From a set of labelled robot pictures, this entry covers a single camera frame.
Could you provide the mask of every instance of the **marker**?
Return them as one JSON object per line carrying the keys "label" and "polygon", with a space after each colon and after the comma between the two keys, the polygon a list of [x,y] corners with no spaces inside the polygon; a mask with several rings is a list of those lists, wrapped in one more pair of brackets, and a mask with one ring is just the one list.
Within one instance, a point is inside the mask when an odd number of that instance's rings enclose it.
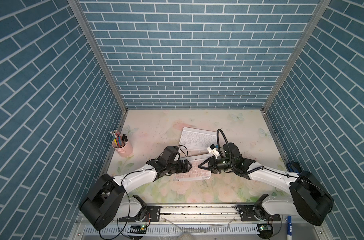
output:
{"label": "marker", "polygon": [[291,225],[291,216],[287,216],[287,240],[291,240],[292,231],[293,231],[293,226]]}

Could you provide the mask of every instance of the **vent grille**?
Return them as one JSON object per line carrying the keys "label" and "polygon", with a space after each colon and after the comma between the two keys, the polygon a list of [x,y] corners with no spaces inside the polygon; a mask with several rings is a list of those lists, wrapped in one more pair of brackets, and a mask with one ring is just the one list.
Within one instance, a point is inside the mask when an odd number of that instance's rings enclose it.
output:
{"label": "vent grille", "polygon": [[[220,226],[213,226],[209,224],[180,224],[180,228],[175,227],[172,224],[161,224],[161,225],[151,225],[147,228],[147,237],[174,237],[179,236],[182,233],[190,233],[192,235],[225,235],[225,234],[259,234],[256,224],[237,224],[233,226],[227,226],[227,224]],[[132,236],[143,236],[143,234],[136,233],[137,230],[131,229],[128,225],[123,233],[127,235],[130,230],[130,235]],[[103,236],[117,235],[117,226],[107,226],[101,230]],[[99,235],[98,231],[92,225],[86,225],[84,229],[84,235],[93,236]]]}

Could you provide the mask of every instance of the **wire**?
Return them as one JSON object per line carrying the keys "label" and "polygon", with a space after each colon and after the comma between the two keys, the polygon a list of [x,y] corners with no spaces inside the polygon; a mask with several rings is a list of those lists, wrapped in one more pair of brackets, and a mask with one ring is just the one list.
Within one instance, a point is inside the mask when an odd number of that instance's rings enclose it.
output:
{"label": "wire", "polygon": [[236,171],[236,170],[234,170],[234,167],[233,167],[233,162],[232,162],[232,159],[231,159],[230,146],[229,146],[229,143],[228,143],[228,141],[227,141],[227,138],[226,138],[225,134],[223,133],[222,129],[218,129],[218,130],[217,130],[217,144],[218,144],[218,151],[219,151],[219,155],[220,155],[221,157],[223,157],[223,156],[222,156],[222,153],[221,153],[221,150],[220,150],[220,147],[219,147],[219,134],[218,134],[219,132],[222,134],[222,137],[223,137],[223,139],[224,139],[224,140],[225,140],[225,142],[226,142],[227,150],[228,150],[228,152],[229,152],[229,160],[230,160],[230,167],[231,167],[231,170],[232,170],[233,172],[235,172],[235,174],[237,174],[237,171]]}
{"label": "wire", "polygon": [[277,235],[280,231],[281,231],[281,228],[282,228],[282,222],[283,222],[283,214],[281,214],[281,226],[279,227],[279,230],[278,232],[276,232],[275,234],[271,235],[271,238],[274,237],[275,235]]}
{"label": "wire", "polygon": [[179,146],[184,147],[186,149],[187,154],[185,154],[185,152],[182,151],[182,149],[178,148],[187,157],[189,155],[189,151],[187,150],[187,147],[185,147],[184,145],[177,145],[177,147],[179,147]]}
{"label": "wire", "polygon": [[304,181],[304,182],[307,182],[308,184],[311,184],[311,185],[313,185],[314,187],[316,187],[316,188],[318,188],[319,190],[321,190],[327,197],[328,197],[328,199],[330,199],[330,201],[331,201],[331,208],[330,208],[330,210],[329,210],[329,213],[333,210],[333,205],[334,205],[334,199],[332,198],[332,197],[329,197],[329,195],[327,194],[327,192],[325,191],[325,190],[323,190],[323,189],[321,189],[319,186],[317,186],[317,185],[315,185],[315,184],[313,184],[313,183],[311,183],[311,182],[309,182],[309,181],[306,181],[306,180],[303,180],[303,179],[301,179],[301,178],[299,178],[299,177],[295,177],[295,176],[291,176],[291,175],[289,175],[289,174],[282,174],[282,173],[280,173],[280,172],[276,172],[276,171],[274,171],[274,170],[271,170],[271,169],[268,169],[268,168],[266,168],[266,167],[264,167],[264,169],[266,169],[266,170],[269,170],[269,171],[271,171],[271,172],[275,172],[276,174],[279,174],[279,175],[283,175],[283,176],[286,176],[286,177],[294,177],[294,178],[297,178],[297,179],[299,179],[299,180],[302,180],[302,181]]}
{"label": "wire", "polygon": [[150,212],[148,212],[148,214],[149,214],[149,224],[147,225],[147,227],[146,227],[146,228],[148,228],[148,227],[150,226],[150,222],[151,222]]}
{"label": "wire", "polygon": [[156,158],[152,159],[152,160],[156,160],[165,150],[163,150]]}
{"label": "wire", "polygon": [[147,227],[147,214],[145,214],[146,220],[145,220],[145,226]]}
{"label": "wire", "polygon": [[[129,194],[127,193],[127,191],[126,191],[125,187],[123,186],[123,180],[124,180],[124,179],[125,179],[128,175],[130,175],[130,174],[132,174],[132,173],[135,173],[135,172],[143,172],[143,171],[149,171],[149,170],[153,170],[153,169],[154,169],[154,168],[152,168],[152,169],[143,169],[143,170],[133,171],[133,172],[128,173],[126,176],[124,176],[124,177],[122,178],[122,180],[121,180],[121,186],[123,187],[123,190],[125,191],[125,193],[126,193],[126,195],[127,195],[127,199],[128,199],[128,201],[129,201],[129,213],[127,214],[126,223],[125,223],[125,225],[123,226],[122,231],[125,229],[125,227],[126,227],[126,225],[127,225],[128,221],[129,221],[129,217],[130,217],[130,207],[131,207],[131,204],[130,204],[130,197],[129,197]],[[118,228],[119,233],[118,233],[118,235],[116,235],[116,236],[115,236],[115,237],[113,237],[113,238],[103,238],[103,237],[102,237],[102,235],[101,235],[101,231],[100,231],[100,230],[99,230],[99,236],[100,236],[103,240],[113,240],[113,239],[117,238],[119,235],[122,235],[122,236],[124,236],[124,237],[126,237],[126,238],[128,238],[128,239],[130,239],[130,240],[131,240],[131,238],[129,238],[128,236],[125,236],[125,235],[122,233],[122,231],[119,229],[118,219],[117,219],[117,228]]]}

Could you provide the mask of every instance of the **blue object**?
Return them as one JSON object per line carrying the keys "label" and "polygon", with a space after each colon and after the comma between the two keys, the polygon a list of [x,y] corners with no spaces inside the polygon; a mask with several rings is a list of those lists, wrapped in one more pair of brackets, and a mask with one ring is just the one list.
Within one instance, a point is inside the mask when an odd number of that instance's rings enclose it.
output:
{"label": "blue object", "polygon": [[123,146],[123,142],[122,142],[121,137],[118,137],[118,142],[119,142],[119,145]]}
{"label": "blue object", "polygon": [[291,216],[287,216],[287,240],[291,240],[292,231],[293,231],[293,226],[291,225]]}
{"label": "blue object", "polygon": [[289,170],[289,172],[300,173],[300,171],[298,169],[296,169],[296,167],[294,167],[291,163],[288,163],[286,166],[287,166],[287,169]]}

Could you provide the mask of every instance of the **black cable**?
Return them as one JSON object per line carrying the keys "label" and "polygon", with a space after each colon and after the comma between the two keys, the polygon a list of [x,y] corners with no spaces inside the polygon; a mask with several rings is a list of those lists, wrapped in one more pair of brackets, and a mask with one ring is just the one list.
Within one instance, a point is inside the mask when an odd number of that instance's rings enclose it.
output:
{"label": "black cable", "polygon": [[221,151],[220,151],[220,149],[219,149],[219,134],[218,134],[219,132],[222,134],[222,137],[223,137],[223,139],[225,140],[225,143],[226,143],[226,146],[227,146],[227,151],[229,152],[229,160],[230,160],[230,167],[231,167],[231,170],[232,170],[233,172],[235,172],[235,174],[237,174],[237,171],[236,171],[236,170],[234,170],[234,167],[233,167],[233,162],[232,162],[232,159],[231,159],[230,146],[229,146],[229,143],[228,143],[228,141],[227,141],[227,138],[226,138],[225,134],[223,133],[222,129],[218,129],[218,130],[217,130],[217,144],[218,144],[218,151],[219,151],[219,155],[220,155],[221,157],[223,157],[223,156],[222,156],[222,153],[221,153]]}
{"label": "black cable", "polygon": [[253,173],[253,172],[255,172],[255,171],[258,171],[258,170],[261,170],[261,169],[264,169],[265,167],[264,166],[259,166],[259,167],[256,167],[256,168],[254,168],[254,169],[252,169],[252,170],[250,170],[250,171],[247,171],[247,172],[245,172],[244,174],[241,174],[240,176],[245,176],[245,175],[248,175],[248,174],[251,174],[251,173]]}
{"label": "black cable", "polygon": [[[129,200],[129,213],[127,214],[127,218],[126,218],[126,223],[125,223],[125,225],[123,226],[123,228],[122,228],[122,231],[125,229],[125,227],[126,227],[126,225],[127,225],[127,223],[128,223],[128,221],[129,221],[129,217],[130,217],[130,207],[131,207],[131,204],[130,204],[130,197],[129,197],[129,194],[127,193],[127,191],[126,191],[126,189],[125,189],[125,187],[123,186],[123,180],[128,176],[128,175],[130,175],[130,174],[132,174],[132,173],[135,173],[135,172],[142,172],[142,171],[149,171],[149,170],[153,170],[154,168],[152,168],[152,169],[143,169],[143,170],[138,170],[138,171],[133,171],[133,172],[130,172],[130,173],[128,173],[126,176],[124,176],[123,177],[123,179],[122,179],[122,181],[121,181],[121,186],[123,187],[123,190],[125,191],[125,193],[126,193],[126,195],[127,195],[127,199]],[[117,228],[118,228],[118,231],[119,231],[119,233],[118,233],[118,235],[116,235],[115,237],[113,237],[113,238],[104,238],[104,237],[102,237],[102,235],[101,235],[101,231],[99,230],[99,236],[103,239],[103,240],[113,240],[113,239],[115,239],[115,238],[117,238],[119,235],[122,235],[122,236],[124,236],[124,237],[126,237],[126,238],[128,238],[128,239],[130,239],[131,240],[131,238],[129,238],[128,236],[125,236],[123,233],[122,233],[122,231],[119,229],[119,225],[118,225],[118,219],[117,219]]]}
{"label": "black cable", "polygon": [[113,240],[114,238],[118,237],[121,233],[118,233],[118,235],[116,235],[115,237],[113,238],[104,238],[102,237],[101,235],[101,230],[98,231],[99,232],[99,236],[103,239],[103,240]]}
{"label": "black cable", "polygon": [[147,225],[147,227],[146,227],[146,228],[148,228],[148,227],[150,226],[150,222],[151,222],[151,215],[150,215],[150,212],[148,212],[148,214],[149,214],[149,224]]}
{"label": "black cable", "polygon": [[306,180],[304,180],[304,179],[301,179],[301,178],[299,178],[299,177],[295,177],[295,176],[291,176],[291,175],[289,175],[289,174],[282,174],[282,173],[280,173],[280,172],[276,172],[276,171],[274,171],[274,170],[271,170],[271,169],[268,169],[268,168],[264,168],[264,169],[266,169],[266,170],[269,170],[269,171],[271,171],[271,172],[274,172],[274,173],[276,173],[276,174],[279,174],[279,175],[283,175],[283,176],[286,176],[286,177],[294,177],[294,178],[297,178],[297,179],[299,179],[299,180],[302,180],[302,181],[304,181],[304,182],[307,182],[308,184],[311,184],[311,185],[313,185],[314,187],[316,187],[316,188],[318,188],[319,190],[321,190],[327,197],[328,197],[328,199],[330,199],[330,201],[331,201],[331,208],[330,208],[330,210],[329,210],[329,213],[333,210],[333,205],[334,205],[334,199],[332,198],[332,197],[329,197],[329,195],[328,194],[326,194],[326,191],[325,190],[323,190],[323,189],[321,189],[319,186],[317,186],[317,185],[315,185],[315,184],[313,184],[313,183],[311,183],[311,182],[309,182],[309,181],[306,181]]}
{"label": "black cable", "polygon": [[276,232],[275,234],[271,235],[271,237],[274,237],[275,235],[277,235],[277,234],[281,231],[281,228],[282,228],[282,222],[283,222],[283,215],[281,214],[281,226],[280,226],[280,228],[279,228],[278,232]]}
{"label": "black cable", "polygon": [[156,160],[165,150],[163,150],[156,158],[152,159],[152,160]]}
{"label": "black cable", "polygon": [[185,152],[182,151],[182,149],[178,148],[187,157],[189,155],[189,151],[187,150],[187,147],[185,147],[184,145],[177,145],[177,147],[179,147],[179,146],[184,147],[186,149],[187,154],[185,154]]}

